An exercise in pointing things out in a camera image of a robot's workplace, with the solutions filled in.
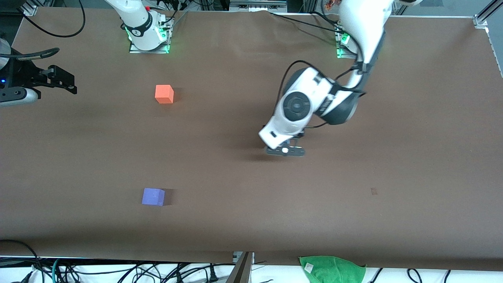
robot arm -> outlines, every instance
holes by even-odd
[[[131,42],[140,50],[152,50],[167,40],[166,16],[143,6],[141,0],[105,0],[119,14]]]
[[[406,5],[419,1],[408,0]],[[348,48],[357,54],[346,86],[326,77],[314,67],[298,70],[286,84],[273,117],[259,132],[266,153],[303,156],[304,150],[290,145],[290,139],[303,136],[313,114],[327,124],[338,125],[355,113],[372,68],[384,41],[384,23],[391,14],[393,0],[342,0],[340,22],[350,35]]]

green cloth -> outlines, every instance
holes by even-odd
[[[300,265],[311,283],[362,283],[366,267],[334,256],[300,257]]]

blue cube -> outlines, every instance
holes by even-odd
[[[143,191],[143,200],[141,204],[145,205],[164,205],[164,190],[145,188]]]

brown table surface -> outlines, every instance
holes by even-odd
[[[78,95],[42,89],[0,110],[2,238],[45,256],[215,262],[251,250],[279,264],[329,254],[502,269],[503,80],[471,19],[389,19],[353,119],[307,130],[306,156],[281,158],[258,131],[292,61],[334,77],[352,63],[333,33],[266,12],[188,13],[170,54],[129,54],[115,11],[86,16],[74,38],[23,21],[15,40],[21,52],[60,47],[36,64],[74,74]],[[33,19],[61,34],[81,23],[79,9]],[[158,84],[173,86],[173,105],[156,102]],[[146,187],[168,189],[170,205],[142,205]]]

cube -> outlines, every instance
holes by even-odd
[[[144,205],[164,205],[164,190],[145,188],[143,191],[143,200],[141,204]]]
[[[155,86],[155,99],[160,104],[173,103],[173,96],[175,95],[173,88],[170,85],[156,85]]]

